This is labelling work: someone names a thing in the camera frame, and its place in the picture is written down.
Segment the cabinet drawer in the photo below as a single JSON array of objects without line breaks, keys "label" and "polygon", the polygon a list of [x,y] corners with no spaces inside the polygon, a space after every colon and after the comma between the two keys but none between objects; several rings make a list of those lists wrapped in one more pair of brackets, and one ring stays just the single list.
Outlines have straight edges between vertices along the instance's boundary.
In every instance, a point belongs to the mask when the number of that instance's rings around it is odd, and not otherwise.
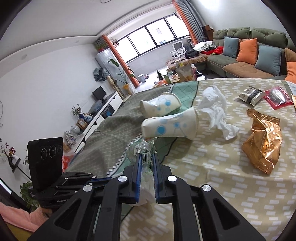
[{"label": "cabinet drawer", "polygon": [[103,120],[104,120],[103,116],[100,115],[100,117],[96,120],[97,126],[99,126]]},{"label": "cabinet drawer", "polygon": [[78,148],[76,149],[75,153],[78,153],[85,145],[85,142],[81,142]]},{"label": "cabinet drawer", "polygon": [[98,128],[97,125],[93,125],[93,126],[90,128],[89,132],[90,132],[90,133],[93,133],[97,128]]},{"label": "cabinet drawer", "polygon": [[89,130],[88,133],[86,133],[86,135],[84,136],[84,139],[87,140],[91,134],[92,132]]},{"label": "cabinet drawer", "polygon": [[122,99],[120,98],[119,94],[116,94],[114,99],[110,101],[110,105],[113,107],[115,111],[118,110],[121,103],[122,103]]}]

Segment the white cabinet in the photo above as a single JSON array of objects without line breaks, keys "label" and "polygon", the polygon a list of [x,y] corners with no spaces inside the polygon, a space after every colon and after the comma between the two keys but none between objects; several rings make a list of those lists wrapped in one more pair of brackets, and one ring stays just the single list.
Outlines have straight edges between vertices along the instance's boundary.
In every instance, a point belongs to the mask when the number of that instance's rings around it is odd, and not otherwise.
[{"label": "white cabinet", "polygon": [[85,145],[85,142],[81,142],[78,148],[76,149],[75,153],[78,153]]},{"label": "white cabinet", "polygon": [[123,102],[121,97],[117,92],[113,93],[111,97],[107,98],[108,100],[105,102],[104,106],[101,110],[93,117],[89,125],[86,127],[84,132],[80,135],[81,138],[75,145],[74,152],[78,153],[85,145],[85,141],[91,136],[91,134],[98,128],[98,126],[102,123],[104,118],[101,116],[103,110],[110,104],[116,112]]},{"label": "white cabinet", "polygon": [[110,105],[113,107],[115,112],[118,110],[122,103],[122,99],[120,98],[119,94],[115,95],[114,99],[110,101]]}]

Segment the window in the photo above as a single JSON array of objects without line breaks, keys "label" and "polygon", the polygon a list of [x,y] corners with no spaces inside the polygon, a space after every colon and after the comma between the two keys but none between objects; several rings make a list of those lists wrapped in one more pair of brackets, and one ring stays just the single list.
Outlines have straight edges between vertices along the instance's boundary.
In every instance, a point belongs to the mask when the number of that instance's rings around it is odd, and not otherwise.
[{"label": "window", "polygon": [[116,50],[125,62],[163,44],[188,36],[182,20],[175,15],[158,19],[126,35],[118,41]]},{"label": "window", "polygon": [[173,29],[177,38],[189,35],[189,31],[186,28],[185,23],[181,19],[177,18],[175,15],[167,17],[166,20],[168,21],[170,27]]},{"label": "window", "polygon": [[157,45],[161,45],[175,39],[173,33],[171,32],[164,19],[147,25],[147,29],[151,33]]},{"label": "window", "polygon": [[129,35],[130,40],[135,45],[135,48],[139,52],[139,54],[144,53],[150,49],[156,47],[152,38],[145,28],[141,28],[137,31],[134,31]]},{"label": "window", "polygon": [[120,53],[125,62],[138,56],[137,51],[127,37],[119,40],[118,44],[116,50]]}]

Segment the orange pillow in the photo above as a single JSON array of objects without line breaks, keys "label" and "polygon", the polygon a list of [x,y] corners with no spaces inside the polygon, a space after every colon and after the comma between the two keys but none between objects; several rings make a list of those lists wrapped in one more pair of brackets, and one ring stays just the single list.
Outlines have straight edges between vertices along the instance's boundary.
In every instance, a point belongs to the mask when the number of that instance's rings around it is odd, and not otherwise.
[{"label": "orange pillow", "polygon": [[288,75],[285,80],[296,84],[296,62],[287,62]]},{"label": "orange pillow", "polygon": [[257,48],[257,39],[241,41],[237,61],[255,65],[258,57]]}]

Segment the television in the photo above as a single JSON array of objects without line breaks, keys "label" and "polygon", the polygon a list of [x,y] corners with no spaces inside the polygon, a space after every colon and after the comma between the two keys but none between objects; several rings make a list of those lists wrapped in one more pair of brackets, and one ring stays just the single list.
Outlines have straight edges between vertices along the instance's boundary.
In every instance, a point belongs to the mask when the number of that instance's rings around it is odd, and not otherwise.
[{"label": "television", "polygon": [[102,100],[104,101],[104,97],[106,96],[106,92],[104,91],[104,89],[100,86],[99,88],[97,88],[94,92],[93,92],[94,97],[97,100]]}]

